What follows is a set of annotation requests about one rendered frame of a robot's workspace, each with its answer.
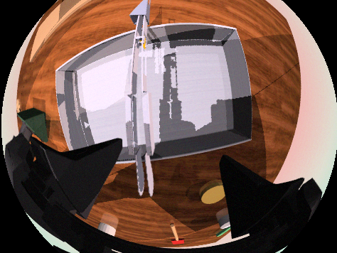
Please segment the red spatula with wooden handle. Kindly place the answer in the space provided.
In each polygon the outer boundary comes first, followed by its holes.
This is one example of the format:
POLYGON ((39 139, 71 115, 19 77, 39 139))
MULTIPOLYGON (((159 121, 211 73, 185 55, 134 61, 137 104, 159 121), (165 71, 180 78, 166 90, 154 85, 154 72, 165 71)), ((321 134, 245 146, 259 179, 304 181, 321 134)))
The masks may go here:
POLYGON ((171 240, 171 243, 172 244, 182 244, 182 243, 185 243, 185 241, 183 241, 183 239, 179 239, 176 232, 175 232, 175 227, 174 227, 174 224, 171 224, 171 229, 172 229, 172 232, 175 236, 175 239, 176 240, 171 240))

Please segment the tan flat round disc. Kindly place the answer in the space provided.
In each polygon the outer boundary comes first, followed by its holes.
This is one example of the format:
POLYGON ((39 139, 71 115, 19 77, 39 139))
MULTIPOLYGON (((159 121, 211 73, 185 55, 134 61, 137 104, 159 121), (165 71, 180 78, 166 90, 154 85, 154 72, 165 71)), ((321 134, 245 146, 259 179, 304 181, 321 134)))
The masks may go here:
POLYGON ((214 183, 205 187, 203 192, 200 193, 200 197, 202 203, 217 203, 218 201, 222 200, 225 197, 225 191, 223 191, 223 184, 222 183, 214 183))

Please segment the grey roasting tin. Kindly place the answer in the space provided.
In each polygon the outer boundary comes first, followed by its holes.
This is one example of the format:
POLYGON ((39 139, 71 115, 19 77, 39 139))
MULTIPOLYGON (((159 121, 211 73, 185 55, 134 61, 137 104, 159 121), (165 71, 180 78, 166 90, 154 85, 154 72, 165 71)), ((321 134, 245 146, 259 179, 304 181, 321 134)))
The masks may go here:
MULTIPOLYGON (((143 74, 151 93, 154 154, 166 160, 251 141, 252 95, 237 29, 210 23, 148 26, 143 74), (146 53, 146 56, 145 56, 146 53), (146 61, 146 64, 145 64, 146 61), (146 73, 145 73, 146 69, 146 73)), ((69 150, 122 139, 118 163, 145 161, 142 44, 137 65, 138 147, 129 155, 125 93, 131 86, 135 30, 83 50, 56 70, 56 93, 69 150)))

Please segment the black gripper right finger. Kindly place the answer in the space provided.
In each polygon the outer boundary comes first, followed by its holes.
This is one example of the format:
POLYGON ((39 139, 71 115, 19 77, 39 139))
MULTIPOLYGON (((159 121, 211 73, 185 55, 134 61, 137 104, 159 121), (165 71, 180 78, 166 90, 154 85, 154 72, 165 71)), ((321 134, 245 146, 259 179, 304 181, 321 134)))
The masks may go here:
POLYGON ((282 198, 300 189, 305 178, 270 183, 228 155, 220 158, 220 177, 231 227, 231 238, 247 235, 282 198))

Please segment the light wooden cutting board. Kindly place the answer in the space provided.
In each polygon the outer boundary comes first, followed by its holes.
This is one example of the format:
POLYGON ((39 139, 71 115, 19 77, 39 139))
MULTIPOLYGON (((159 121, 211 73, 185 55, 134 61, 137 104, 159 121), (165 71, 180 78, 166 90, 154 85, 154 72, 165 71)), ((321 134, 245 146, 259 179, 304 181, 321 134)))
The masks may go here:
POLYGON ((84 4, 89 3, 92 0, 64 0, 59 4, 56 9, 54 9, 48 18, 39 27, 37 35, 34 40, 34 44, 31 52, 31 59, 29 62, 35 58, 37 52, 41 49, 43 44, 48 40, 50 35, 74 12, 76 12, 84 4))

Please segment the grey short cylinder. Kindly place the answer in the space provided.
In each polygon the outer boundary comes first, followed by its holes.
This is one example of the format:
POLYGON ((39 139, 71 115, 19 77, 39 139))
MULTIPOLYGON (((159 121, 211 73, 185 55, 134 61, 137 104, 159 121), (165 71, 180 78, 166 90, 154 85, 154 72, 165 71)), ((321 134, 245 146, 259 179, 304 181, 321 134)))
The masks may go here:
POLYGON ((229 215, 225 215, 218 220, 220 229, 225 229, 226 227, 230 227, 229 215))

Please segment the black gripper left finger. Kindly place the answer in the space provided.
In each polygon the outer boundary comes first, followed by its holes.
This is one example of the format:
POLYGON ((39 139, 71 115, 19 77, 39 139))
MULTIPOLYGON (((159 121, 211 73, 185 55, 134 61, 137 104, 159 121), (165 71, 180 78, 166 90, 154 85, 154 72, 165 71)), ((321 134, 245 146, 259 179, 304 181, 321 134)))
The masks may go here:
POLYGON ((122 139, 59 152, 36 137, 29 138, 35 158, 54 175, 76 213, 86 220, 123 149, 122 139))

